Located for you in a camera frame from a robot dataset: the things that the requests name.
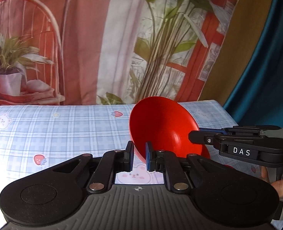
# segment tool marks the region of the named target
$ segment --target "red chair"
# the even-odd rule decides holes
[[[50,9],[39,0],[0,0],[0,31],[8,37],[23,36],[28,44],[40,49],[39,54],[53,64],[36,63],[37,70],[26,70],[28,80],[38,79],[50,86],[39,93],[21,92],[20,96],[0,93],[0,105],[60,105],[59,67],[63,63],[59,27]]]

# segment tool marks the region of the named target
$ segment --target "teal fabric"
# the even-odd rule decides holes
[[[224,109],[239,125],[283,127],[283,0],[272,0],[257,47]]]

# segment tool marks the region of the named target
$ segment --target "chair backrest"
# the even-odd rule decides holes
[[[62,64],[59,27],[51,10],[39,0],[0,0],[0,31],[9,37],[23,36],[27,44],[40,49],[39,54],[54,64],[34,65],[27,70],[27,80],[39,79],[59,94],[58,67]]]

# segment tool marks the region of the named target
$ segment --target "crosshair marking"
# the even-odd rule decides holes
[[[142,187],[135,187],[134,189],[135,189],[136,191],[142,191],[142,190],[143,190]]]

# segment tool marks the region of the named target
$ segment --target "blue cloth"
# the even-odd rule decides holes
[[[283,0],[272,0],[257,47],[224,109],[240,125],[283,127]]]
[[[180,103],[199,127],[232,127],[236,122],[214,100]],[[130,140],[129,116],[134,105],[0,106],[0,192],[10,182],[83,153],[94,157],[125,149]],[[207,146],[211,159],[259,177],[257,165],[222,157]],[[138,183],[160,183],[134,158],[134,169],[143,174]],[[132,183],[119,174],[116,183]],[[0,228],[4,224],[0,211]]]

